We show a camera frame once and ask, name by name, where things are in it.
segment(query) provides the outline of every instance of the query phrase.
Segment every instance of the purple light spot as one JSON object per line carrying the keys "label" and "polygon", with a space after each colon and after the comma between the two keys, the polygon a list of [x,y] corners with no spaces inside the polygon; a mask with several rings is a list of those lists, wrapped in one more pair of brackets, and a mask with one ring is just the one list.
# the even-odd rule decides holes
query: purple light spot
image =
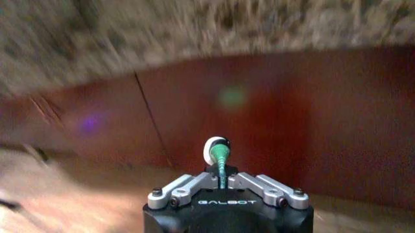
{"label": "purple light spot", "polygon": [[99,125],[99,117],[98,116],[90,116],[84,119],[82,124],[82,130],[86,133],[92,133]]}

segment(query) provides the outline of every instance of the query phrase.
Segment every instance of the green cable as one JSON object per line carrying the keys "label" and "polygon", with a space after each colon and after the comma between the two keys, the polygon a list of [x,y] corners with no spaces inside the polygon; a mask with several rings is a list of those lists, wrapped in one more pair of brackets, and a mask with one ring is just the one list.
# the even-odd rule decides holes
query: green cable
{"label": "green cable", "polygon": [[221,189],[225,189],[227,186],[226,163],[230,156],[230,151],[231,150],[229,146],[223,144],[218,144],[210,149],[213,161],[218,163]]}

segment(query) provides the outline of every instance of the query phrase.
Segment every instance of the cabinet door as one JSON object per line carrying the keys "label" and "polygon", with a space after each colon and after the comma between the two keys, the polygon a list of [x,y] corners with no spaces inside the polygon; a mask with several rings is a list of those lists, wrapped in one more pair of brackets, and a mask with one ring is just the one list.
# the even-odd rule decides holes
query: cabinet door
{"label": "cabinet door", "polygon": [[134,75],[44,94],[80,156],[167,166]]}
{"label": "cabinet door", "polygon": [[415,208],[414,54],[406,47],[222,57],[140,73],[174,165],[201,171],[205,142],[221,135],[242,171]]}
{"label": "cabinet door", "polygon": [[58,151],[72,148],[66,135],[47,121],[31,97],[0,100],[0,143],[26,143]]}

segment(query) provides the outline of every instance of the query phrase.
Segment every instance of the screw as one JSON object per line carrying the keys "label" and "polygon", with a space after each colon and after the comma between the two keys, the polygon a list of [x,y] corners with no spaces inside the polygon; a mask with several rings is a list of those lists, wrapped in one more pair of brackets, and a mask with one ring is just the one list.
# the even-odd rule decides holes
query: screw
{"label": "screw", "polygon": [[297,189],[294,190],[294,195],[302,197],[302,196],[305,195],[303,190],[302,190],[301,188],[297,188]]}
{"label": "screw", "polygon": [[179,199],[178,199],[177,197],[174,197],[174,198],[170,200],[170,205],[171,205],[171,207],[174,207],[174,208],[178,208],[178,207],[179,207],[181,201],[179,201]]}
{"label": "screw", "polygon": [[163,189],[162,188],[154,188],[152,195],[154,195],[154,197],[160,197],[163,195]]}
{"label": "screw", "polygon": [[281,208],[283,208],[283,207],[286,207],[286,206],[289,205],[289,201],[287,201],[286,198],[279,198],[279,199],[277,200],[277,203],[278,203],[278,206],[279,206]]}

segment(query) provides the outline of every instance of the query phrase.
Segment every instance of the floor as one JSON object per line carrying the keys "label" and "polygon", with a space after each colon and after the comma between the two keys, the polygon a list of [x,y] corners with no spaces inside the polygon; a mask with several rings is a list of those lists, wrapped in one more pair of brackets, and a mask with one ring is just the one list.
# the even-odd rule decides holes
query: floor
{"label": "floor", "polygon": [[[171,169],[104,164],[55,154],[48,165],[27,153],[0,149],[0,232],[142,232],[142,207],[154,186],[182,173]],[[311,195],[315,232],[415,232],[415,212]]]}

